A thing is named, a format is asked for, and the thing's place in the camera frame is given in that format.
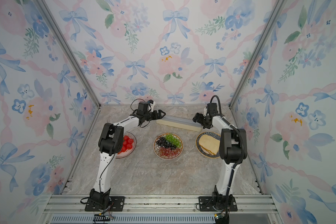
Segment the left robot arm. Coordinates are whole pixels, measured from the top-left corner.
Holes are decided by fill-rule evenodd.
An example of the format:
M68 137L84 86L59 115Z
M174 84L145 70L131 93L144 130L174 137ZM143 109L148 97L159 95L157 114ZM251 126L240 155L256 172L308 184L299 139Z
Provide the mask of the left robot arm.
M111 206L111 177L116 155L122 150L124 134L144 122L162 119L166 113L154 110L155 102L149 100L138 104L138 108L127 118L116 123L105 123L99 138L99 169L93 189L87 199L87 205L100 211L107 211Z

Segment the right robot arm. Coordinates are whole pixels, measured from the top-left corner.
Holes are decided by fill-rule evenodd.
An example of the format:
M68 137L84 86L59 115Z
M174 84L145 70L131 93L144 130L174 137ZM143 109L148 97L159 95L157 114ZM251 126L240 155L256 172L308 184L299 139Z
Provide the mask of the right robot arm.
M228 211L232 203L231 187L237 169L247 157L246 131L235 127L220 112L221 106L208 103L204 113L196 113L193 121L203 128L217 128L220 134L219 155L223 161L219 180L212 193L212 207Z

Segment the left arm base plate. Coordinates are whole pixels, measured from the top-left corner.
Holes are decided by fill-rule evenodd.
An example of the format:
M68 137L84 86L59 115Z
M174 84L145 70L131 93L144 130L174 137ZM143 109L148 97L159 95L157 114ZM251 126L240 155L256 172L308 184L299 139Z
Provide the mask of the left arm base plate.
M94 202L87 202L85 205L86 212L109 212L109 211L123 211L125 197L124 196L110 196L108 207L103 209L103 206Z

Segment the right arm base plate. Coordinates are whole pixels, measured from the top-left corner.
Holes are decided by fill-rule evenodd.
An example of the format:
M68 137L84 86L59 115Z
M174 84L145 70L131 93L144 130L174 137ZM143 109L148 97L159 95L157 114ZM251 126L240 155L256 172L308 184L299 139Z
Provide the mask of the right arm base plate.
M235 197L232 195L228 197L228 212L238 211L237 203ZM214 211L214 212L223 212L225 209L225 203L223 205L215 205L213 203L212 197L201 196L198 198L199 210L200 211Z

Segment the patterned fruit plate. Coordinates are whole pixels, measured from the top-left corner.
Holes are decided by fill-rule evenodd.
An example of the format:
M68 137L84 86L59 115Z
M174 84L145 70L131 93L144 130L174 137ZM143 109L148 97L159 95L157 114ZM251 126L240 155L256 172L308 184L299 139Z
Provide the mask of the patterned fruit plate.
M154 152L161 159L175 159L183 152L183 140L175 133L162 133L154 140Z

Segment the plastic wrap dispenser box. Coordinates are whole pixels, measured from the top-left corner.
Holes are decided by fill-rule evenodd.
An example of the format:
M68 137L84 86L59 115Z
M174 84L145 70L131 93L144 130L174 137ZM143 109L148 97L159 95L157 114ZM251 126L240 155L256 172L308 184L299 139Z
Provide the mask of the plastic wrap dispenser box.
M200 132L203 129L199 123L195 123L192 120L168 116L168 115L165 115L162 119L156 120L156 123L160 125L176 127L176 128L195 131L195 132Z

